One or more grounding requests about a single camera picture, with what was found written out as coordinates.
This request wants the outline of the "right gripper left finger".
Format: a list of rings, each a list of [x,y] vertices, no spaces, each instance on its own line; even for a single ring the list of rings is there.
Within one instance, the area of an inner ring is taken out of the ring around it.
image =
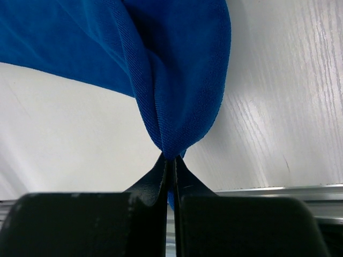
[[[121,193],[30,193],[1,228],[1,256],[165,256],[167,161]]]

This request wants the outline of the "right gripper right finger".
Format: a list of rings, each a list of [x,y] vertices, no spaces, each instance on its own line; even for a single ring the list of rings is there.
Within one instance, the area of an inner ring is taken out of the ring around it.
[[[303,202],[272,196],[219,196],[173,160],[177,256],[329,256]]]

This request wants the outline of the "blue towel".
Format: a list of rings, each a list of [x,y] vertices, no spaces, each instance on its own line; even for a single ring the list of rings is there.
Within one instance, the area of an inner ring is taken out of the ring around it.
[[[230,44],[225,1],[1,1],[2,64],[133,97],[169,160],[212,127]]]

